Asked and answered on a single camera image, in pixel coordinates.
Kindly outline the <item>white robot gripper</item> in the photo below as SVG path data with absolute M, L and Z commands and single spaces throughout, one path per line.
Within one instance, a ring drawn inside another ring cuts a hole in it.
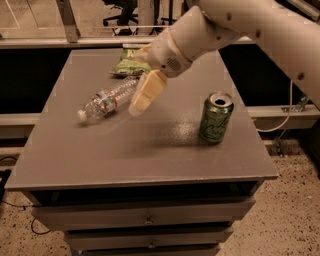
M 169 28 L 162 31 L 150 44 L 139 48 L 134 53 L 134 59 L 148 63 L 156 70 L 140 77 L 128 108 L 132 116 L 141 115 L 163 92 L 167 86 L 167 77 L 179 76 L 192 64 L 176 45 Z

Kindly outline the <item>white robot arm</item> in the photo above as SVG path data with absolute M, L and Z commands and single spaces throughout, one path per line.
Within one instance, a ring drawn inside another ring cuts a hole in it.
M 138 83 L 129 113 L 143 113 L 201 55 L 241 37 L 259 48 L 320 108 L 320 25 L 274 0 L 195 0 L 177 22 L 136 52 L 152 71 Z

